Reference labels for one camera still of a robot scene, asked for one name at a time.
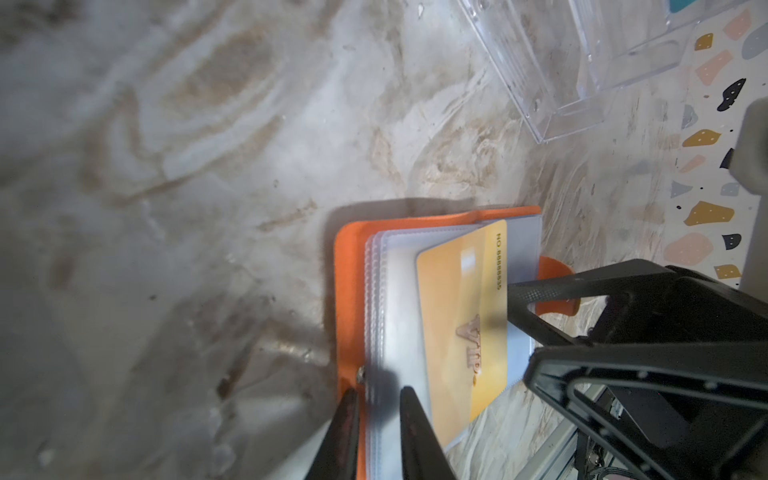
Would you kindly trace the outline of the orange card holder wallet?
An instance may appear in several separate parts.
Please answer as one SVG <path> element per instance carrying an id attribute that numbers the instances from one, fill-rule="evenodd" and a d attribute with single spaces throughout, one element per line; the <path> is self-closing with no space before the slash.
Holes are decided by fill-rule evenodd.
<path id="1" fill-rule="evenodd" d="M 541 255 L 538 206 L 364 220 L 343 226 L 333 246 L 338 390 L 361 397 L 357 476 L 402 478 L 399 391 L 411 386 L 431 409 L 418 256 L 487 224 L 504 221 L 502 272 L 510 283 L 571 274 Z"/>

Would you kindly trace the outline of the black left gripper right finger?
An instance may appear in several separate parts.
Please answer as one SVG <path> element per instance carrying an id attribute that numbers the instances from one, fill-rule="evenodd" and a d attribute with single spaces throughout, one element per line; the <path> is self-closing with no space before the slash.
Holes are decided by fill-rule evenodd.
<path id="1" fill-rule="evenodd" d="M 405 480 L 456 480 L 415 390 L 401 389 L 400 435 Z"/>

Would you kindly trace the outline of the gold VIP card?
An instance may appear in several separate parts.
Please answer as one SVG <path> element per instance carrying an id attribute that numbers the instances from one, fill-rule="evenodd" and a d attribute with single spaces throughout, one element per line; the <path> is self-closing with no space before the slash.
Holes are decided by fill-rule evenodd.
<path id="1" fill-rule="evenodd" d="M 416 266 L 432 425 L 447 448 L 508 385 L 507 224 L 425 250 Z"/>

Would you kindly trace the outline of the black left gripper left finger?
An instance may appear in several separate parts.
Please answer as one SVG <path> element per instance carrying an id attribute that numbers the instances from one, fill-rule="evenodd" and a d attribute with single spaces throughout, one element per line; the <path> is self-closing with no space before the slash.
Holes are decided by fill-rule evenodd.
<path id="1" fill-rule="evenodd" d="M 358 467 L 360 400 L 348 388 L 342 395 L 306 480 L 355 480 Z"/>

